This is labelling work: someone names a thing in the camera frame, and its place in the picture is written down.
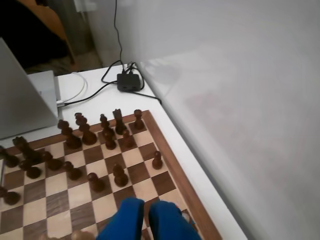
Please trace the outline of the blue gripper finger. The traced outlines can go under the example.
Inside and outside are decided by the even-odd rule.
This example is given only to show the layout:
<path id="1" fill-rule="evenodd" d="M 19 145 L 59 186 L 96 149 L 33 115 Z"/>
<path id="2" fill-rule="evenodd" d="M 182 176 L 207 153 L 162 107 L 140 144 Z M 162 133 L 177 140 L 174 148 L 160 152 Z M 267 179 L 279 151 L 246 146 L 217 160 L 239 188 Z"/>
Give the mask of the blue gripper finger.
<path id="1" fill-rule="evenodd" d="M 144 204 L 142 199 L 134 197 L 124 199 L 119 210 L 96 239 L 140 240 L 144 221 Z"/>
<path id="2" fill-rule="evenodd" d="M 154 240 L 200 240 L 193 226 L 173 203 L 159 200 L 149 208 L 149 226 Z"/>

